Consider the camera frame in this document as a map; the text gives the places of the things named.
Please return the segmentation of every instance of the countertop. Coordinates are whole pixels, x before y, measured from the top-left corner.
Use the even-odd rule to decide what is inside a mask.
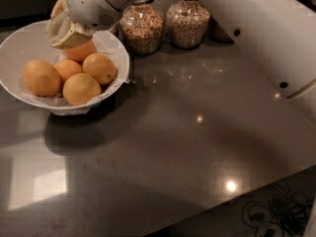
[[[1,237],[143,236],[315,165],[315,124],[235,44],[164,38],[130,70],[83,116],[0,89]]]

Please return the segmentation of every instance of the table surface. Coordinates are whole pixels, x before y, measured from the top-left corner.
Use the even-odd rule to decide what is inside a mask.
[[[314,123],[235,44],[131,61],[84,116],[0,89],[1,237],[143,236],[316,163]]]

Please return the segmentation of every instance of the cable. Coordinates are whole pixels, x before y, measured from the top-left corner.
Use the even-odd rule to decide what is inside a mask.
[[[244,224],[255,229],[255,237],[264,223],[280,229],[282,237],[302,236],[314,198],[302,192],[293,192],[289,185],[272,184],[268,189],[274,193],[267,202],[248,201],[244,204],[241,215]]]

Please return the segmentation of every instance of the lentil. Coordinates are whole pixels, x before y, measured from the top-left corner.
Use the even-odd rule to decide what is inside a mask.
[[[119,27],[128,49],[139,55],[155,52],[164,29],[162,13],[152,3],[132,4],[124,11]]]
[[[180,48],[199,45],[207,30],[209,13],[198,0],[179,0],[167,11],[166,23],[171,44]]]

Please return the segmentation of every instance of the grain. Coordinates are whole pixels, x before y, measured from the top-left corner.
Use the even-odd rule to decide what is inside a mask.
[[[172,5],[166,15],[171,44],[180,48],[199,45],[205,35],[209,13],[198,0],[180,0]]]
[[[151,4],[131,5],[120,19],[119,27],[132,53],[151,54],[160,46],[164,19]]]

